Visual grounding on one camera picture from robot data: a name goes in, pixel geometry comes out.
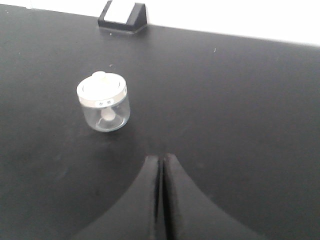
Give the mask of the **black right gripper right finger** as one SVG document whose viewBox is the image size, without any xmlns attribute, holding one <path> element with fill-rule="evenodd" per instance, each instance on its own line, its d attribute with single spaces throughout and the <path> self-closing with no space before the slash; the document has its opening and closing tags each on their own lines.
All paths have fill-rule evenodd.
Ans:
<svg viewBox="0 0 320 240">
<path fill-rule="evenodd" d="M 162 196 L 169 240 L 264 239 L 214 204 L 172 153 L 163 160 Z"/>
</svg>

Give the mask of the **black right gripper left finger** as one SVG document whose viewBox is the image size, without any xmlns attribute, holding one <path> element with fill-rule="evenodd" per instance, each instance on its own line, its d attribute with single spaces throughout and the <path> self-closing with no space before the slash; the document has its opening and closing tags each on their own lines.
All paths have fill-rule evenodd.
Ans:
<svg viewBox="0 0 320 240">
<path fill-rule="evenodd" d="M 155 240 L 160 185 L 160 161 L 147 156 L 127 191 L 101 217 L 73 240 Z"/>
</svg>

